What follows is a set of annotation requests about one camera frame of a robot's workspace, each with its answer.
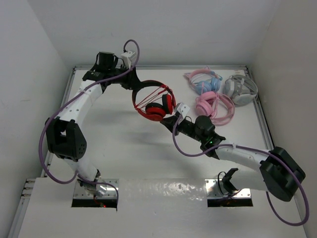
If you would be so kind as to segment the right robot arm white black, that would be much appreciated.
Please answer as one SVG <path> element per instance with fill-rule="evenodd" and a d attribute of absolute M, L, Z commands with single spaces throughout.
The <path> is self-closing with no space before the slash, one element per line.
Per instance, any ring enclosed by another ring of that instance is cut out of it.
<path fill-rule="evenodd" d="M 207 116 L 199 116 L 191 122 L 175 115 L 163 119 L 161 124 L 172 136 L 182 133 L 200 142 L 201 155 L 231 161 L 259 173 L 262 178 L 256 183 L 257 190 L 270 192 L 285 202 L 289 202 L 297 191 L 304 191 L 302 182 L 306 174 L 282 147 L 264 151 L 230 143 L 216 133 L 215 125 Z"/>

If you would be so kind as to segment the red black headphones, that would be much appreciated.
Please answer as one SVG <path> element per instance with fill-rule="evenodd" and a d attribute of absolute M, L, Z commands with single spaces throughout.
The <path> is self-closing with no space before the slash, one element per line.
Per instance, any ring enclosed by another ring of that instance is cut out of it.
<path fill-rule="evenodd" d="M 156 89 L 137 103 L 138 92 L 147 87 L 156 87 Z M 162 121 L 166 115 L 173 113 L 176 99 L 173 91 L 167 85 L 154 80 L 146 80 L 142 82 L 141 89 L 132 90 L 132 103 L 141 116 L 151 121 Z"/>

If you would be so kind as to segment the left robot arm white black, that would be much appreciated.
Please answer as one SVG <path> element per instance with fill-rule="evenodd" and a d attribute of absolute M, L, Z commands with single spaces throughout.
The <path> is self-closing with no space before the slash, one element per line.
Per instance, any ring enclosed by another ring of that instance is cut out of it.
<path fill-rule="evenodd" d="M 46 139 L 49 151 L 64 160 L 74 171 L 74 178 L 87 190 L 95 190 L 102 184 L 100 171 L 85 155 L 87 141 L 81 130 L 84 118 L 94 102 L 117 83 L 130 89 L 137 79 L 136 64 L 139 53 L 124 50 L 121 54 L 123 64 L 117 67 L 119 57 L 112 53 L 99 52 L 93 67 L 83 76 L 75 96 L 48 118 L 41 134 Z"/>

